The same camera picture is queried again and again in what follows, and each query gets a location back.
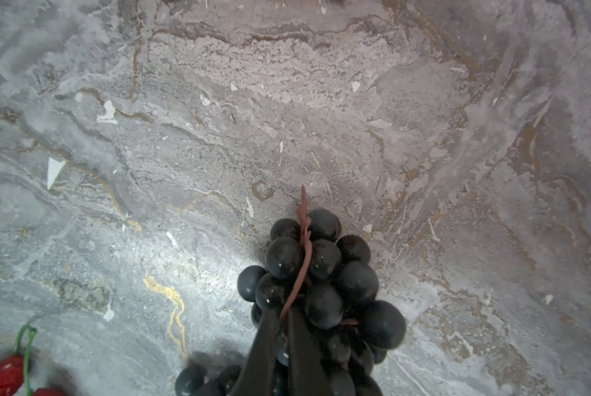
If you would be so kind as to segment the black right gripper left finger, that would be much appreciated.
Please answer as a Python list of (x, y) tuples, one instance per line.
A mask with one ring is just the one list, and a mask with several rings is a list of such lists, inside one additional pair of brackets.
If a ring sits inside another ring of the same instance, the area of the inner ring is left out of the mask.
[(274, 385), (276, 337), (281, 329), (280, 313), (264, 311), (248, 359), (232, 389), (234, 396), (269, 396)]

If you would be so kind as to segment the red cherry pair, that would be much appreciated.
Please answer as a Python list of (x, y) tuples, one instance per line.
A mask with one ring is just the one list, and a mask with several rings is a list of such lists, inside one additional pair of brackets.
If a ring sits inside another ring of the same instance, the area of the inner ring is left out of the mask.
[(33, 389), (30, 384), (30, 362), (33, 340), (38, 330), (30, 325), (20, 328), (14, 353), (0, 360), (0, 396), (15, 395), (22, 387), (27, 396), (65, 396), (59, 389)]

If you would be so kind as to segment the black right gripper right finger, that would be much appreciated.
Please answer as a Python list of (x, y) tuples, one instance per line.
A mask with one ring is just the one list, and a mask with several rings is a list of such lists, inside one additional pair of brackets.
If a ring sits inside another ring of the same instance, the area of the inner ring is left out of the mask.
[(291, 308), (287, 315), (287, 336), (290, 395), (332, 396), (333, 391), (321, 363), (321, 352), (299, 307)]

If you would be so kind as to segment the black grape bunch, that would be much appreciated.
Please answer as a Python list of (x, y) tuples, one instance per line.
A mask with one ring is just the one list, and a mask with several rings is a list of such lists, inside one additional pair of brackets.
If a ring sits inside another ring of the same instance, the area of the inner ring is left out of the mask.
[[(380, 282), (371, 249), (360, 236), (345, 234), (336, 214), (301, 203), (296, 219), (279, 219), (269, 235), (264, 264), (246, 267), (237, 279), (239, 296), (251, 303), (256, 330), (263, 313), (280, 313), (272, 395), (290, 395), (287, 315), (299, 307), (318, 349), (333, 395), (379, 395), (375, 365), (404, 341), (406, 321), (378, 298)], [(178, 395), (231, 395), (244, 365), (227, 366), (210, 378), (191, 363), (178, 375)]]

